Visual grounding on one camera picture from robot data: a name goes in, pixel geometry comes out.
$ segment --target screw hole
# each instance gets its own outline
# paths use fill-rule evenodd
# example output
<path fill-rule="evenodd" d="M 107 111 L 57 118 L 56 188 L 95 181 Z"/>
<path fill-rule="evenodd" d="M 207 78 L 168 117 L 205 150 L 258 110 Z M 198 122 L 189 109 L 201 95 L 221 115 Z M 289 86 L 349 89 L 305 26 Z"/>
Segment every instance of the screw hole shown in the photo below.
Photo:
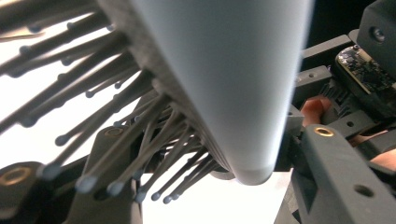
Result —
<path fill-rule="evenodd" d="M 358 192 L 359 194 L 366 196 L 368 198 L 374 197 L 374 193 L 371 189 L 363 186 L 363 185 L 355 185 L 353 186 L 353 189 Z"/>
<path fill-rule="evenodd" d="M 382 30 L 380 30 L 377 27 L 372 27 L 370 29 L 370 35 L 372 39 L 378 42 L 379 44 L 382 44 L 385 41 L 384 32 L 382 32 Z"/>

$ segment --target rod tip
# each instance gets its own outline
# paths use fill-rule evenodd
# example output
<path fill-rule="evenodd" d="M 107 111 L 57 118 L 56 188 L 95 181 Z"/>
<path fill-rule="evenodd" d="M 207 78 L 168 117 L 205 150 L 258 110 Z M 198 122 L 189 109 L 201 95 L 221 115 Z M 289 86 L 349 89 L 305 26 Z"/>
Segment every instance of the rod tip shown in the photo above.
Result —
<path fill-rule="evenodd" d="M 61 166 L 56 163 L 49 163 L 47 165 L 42 165 L 37 169 L 37 177 L 44 180 L 53 180 L 58 174 L 61 173 Z"/>
<path fill-rule="evenodd" d="M 115 121 L 115 122 L 113 123 L 113 126 L 116 127 L 116 128 L 119 128 L 119 127 L 122 126 L 122 122 L 121 122 L 121 121 Z"/>
<path fill-rule="evenodd" d="M 122 192 L 125 184 L 121 182 L 112 182 L 107 186 L 107 193 L 111 196 L 117 196 Z"/>
<path fill-rule="evenodd" d="M 164 204 L 169 204 L 171 201 L 172 201 L 172 197 L 170 195 L 163 198 Z"/>
<path fill-rule="evenodd" d="M 55 139 L 55 145 L 57 147 L 62 147 L 64 144 L 66 144 L 69 141 L 69 136 L 67 135 L 60 135 Z"/>
<path fill-rule="evenodd" d="M 96 184 L 97 179 L 97 177 L 91 175 L 80 177 L 76 183 L 76 190 L 79 193 L 90 192 L 93 189 L 93 186 Z"/>
<path fill-rule="evenodd" d="M 145 191 L 137 192 L 136 196 L 134 197 L 134 201 L 137 203 L 142 203 L 145 201 L 147 193 Z"/>
<path fill-rule="evenodd" d="M 37 119 L 30 116 L 26 116 L 20 121 L 21 126 L 23 126 L 24 128 L 33 127 L 36 123 L 37 123 Z"/>
<path fill-rule="evenodd" d="M 29 46 L 20 47 L 20 54 L 25 54 L 25 53 L 27 53 L 29 51 L 30 51 L 30 47 Z"/>
<path fill-rule="evenodd" d="M 173 195 L 172 195 L 172 200 L 173 200 L 173 201 L 176 201 L 176 200 L 178 199 L 178 197 L 180 197 L 179 194 L 173 194 Z"/>
<path fill-rule="evenodd" d="M 69 66 L 70 64 L 72 64 L 73 60 L 70 57 L 65 57 L 64 59 L 61 60 L 61 63 L 64 66 Z"/>
<path fill-rule="evenodd" d="M 85 96 L 86 96 L 87 98 L 92 98 L 94 95 L 95 95 L 95 93 L 92 92 L 92 91 L 86 91 L 86 92 L 85 92 Z"/>
<path fill-rule="evenodd" d="M 154 201 L 154 202 L 159 200 L 160 198 L 161 198 L 161 193 L 160 192 L 155 192 L 155 193 L 153 193 L 151 195 L 151 200 Z"/>
<path fill-rule="evenodd" d="M 27 29 L 32 34 L 37 34 L 37 33 L 41 32 L 41 30 L 42 30 L 41 27 L 38 25 L 29 25 L 29 26 L 27 26 Z"/>
<path fill-rule="evenodd" d="M 119 89 L 121 88 L 122 83 L 117 82 L 116 84 L 114 84 L 114 88 Z"/>

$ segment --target gray plastic housing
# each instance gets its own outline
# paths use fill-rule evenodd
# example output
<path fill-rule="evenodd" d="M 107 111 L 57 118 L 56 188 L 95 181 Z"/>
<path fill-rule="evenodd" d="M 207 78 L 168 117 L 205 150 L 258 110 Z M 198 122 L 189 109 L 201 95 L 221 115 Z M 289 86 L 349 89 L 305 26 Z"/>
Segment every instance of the gray plastic housing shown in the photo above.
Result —
<path fill-rule="evenodd" d="M 312 1 L 132 0 L 236 178 L 274 170 Z"/>

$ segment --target circuit board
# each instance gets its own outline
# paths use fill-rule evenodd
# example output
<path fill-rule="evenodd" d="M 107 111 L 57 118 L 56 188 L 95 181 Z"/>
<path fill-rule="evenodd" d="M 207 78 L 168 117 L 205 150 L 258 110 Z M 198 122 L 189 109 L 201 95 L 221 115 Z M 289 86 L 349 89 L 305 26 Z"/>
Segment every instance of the circuit board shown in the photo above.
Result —
<path fill-rule="evenodd" d="M 349 47 L 337 55 L 339 62 L 350 76 L 368 93 L 396 93 L 396 80 L 359 46 Z"/>

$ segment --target electronic component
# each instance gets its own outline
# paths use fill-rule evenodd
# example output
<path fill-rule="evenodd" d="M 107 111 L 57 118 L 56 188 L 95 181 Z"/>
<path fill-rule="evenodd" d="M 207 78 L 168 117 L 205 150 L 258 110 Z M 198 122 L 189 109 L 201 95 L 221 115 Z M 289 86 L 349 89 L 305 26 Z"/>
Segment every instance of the electronic component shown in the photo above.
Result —
<path fill-rule="evenodd" d="M 377 119 L 396 117 L 396 80 L 355 45 L 336 56 L 334 73 Z"/>

